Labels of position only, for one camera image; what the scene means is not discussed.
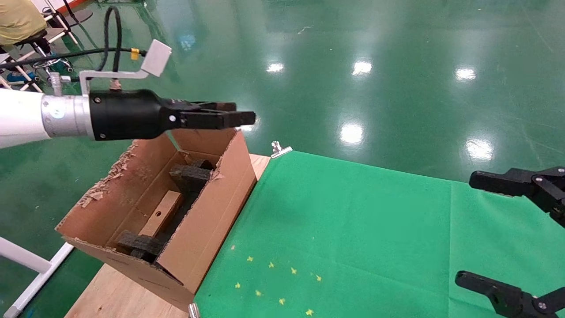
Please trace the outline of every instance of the white metal stand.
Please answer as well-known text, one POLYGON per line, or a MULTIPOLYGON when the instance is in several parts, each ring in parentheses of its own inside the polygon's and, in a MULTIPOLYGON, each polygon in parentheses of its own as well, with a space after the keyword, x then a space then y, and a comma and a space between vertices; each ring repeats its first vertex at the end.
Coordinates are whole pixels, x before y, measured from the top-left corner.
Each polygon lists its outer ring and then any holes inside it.
POLYGON ((20 247, 7 239, 0 237, 0 256, 4 256, 27 268, 31 268, 39 273, 24 292, 16 299, 12 307, 4 313, 4 318, 16 318, 24 310, 25 306, 37 294, 37 292, 47 282, 49 277, 57 270, 63 260, 72 251, 73 246, 69 243, 63 244, 59 251, 53 256, 51 261, 43 259, 34 253, 20 247))

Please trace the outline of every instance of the wooden table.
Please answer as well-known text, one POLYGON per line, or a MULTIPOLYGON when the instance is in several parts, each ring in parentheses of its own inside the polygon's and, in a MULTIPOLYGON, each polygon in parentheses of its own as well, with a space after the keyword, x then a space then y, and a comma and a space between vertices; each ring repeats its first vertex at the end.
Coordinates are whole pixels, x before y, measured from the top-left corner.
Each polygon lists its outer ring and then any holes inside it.
MULTIPOLYGON (((249 156, 259 179, 271 158, 255 154, 249 156)), ((94 317, 187 318, 188 314, 105 264, 65 316, 94 317)))

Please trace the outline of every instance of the cardboard box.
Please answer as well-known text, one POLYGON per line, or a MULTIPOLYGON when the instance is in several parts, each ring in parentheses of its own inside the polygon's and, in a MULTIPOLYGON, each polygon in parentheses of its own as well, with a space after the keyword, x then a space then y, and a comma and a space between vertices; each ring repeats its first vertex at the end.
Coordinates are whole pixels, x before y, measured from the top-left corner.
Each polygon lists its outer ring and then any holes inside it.
POLYGON ((76 248, 114 267, 187 311, 229 229, 257 182, 241 131, 176 130, 135 140, 109 175, 91 188, 56 227, 76 248), (206 159, 216 169, 158 256, 159 266, 122 253, 124 230, 139 233, 167 191, 178 191, 174 164, 206 159))

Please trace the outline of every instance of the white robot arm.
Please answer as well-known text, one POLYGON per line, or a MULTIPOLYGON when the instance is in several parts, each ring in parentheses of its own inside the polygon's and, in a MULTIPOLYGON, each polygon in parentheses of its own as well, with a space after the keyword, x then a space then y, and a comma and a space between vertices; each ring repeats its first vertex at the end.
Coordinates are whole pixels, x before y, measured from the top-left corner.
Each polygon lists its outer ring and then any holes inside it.
POLYGON ((161 75, 171 49, 153 40, 137 72, 81 71, 81 96, 0 89, 0 148, 65 136, 93 140, 152 139, 177 128, 224 129, 255 123, 252 111, 235 103, 161 98, 148 89, 89 90, 92 78, 142 79, 161 75))
POLYGON ((62 136, 93 136, 88 98, 0 89, 0 148, 62 136))

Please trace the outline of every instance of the green table cover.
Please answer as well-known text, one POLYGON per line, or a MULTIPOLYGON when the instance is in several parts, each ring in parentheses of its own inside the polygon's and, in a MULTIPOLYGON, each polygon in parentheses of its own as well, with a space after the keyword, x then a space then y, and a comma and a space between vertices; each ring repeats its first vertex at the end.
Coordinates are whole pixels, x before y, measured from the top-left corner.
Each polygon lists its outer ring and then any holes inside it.
POLYGON ((456 272, 539 296, 565 286, 564 248, 524 197, 294 151, 269 163, 195 302, 203 318, 495 318, 456 272))

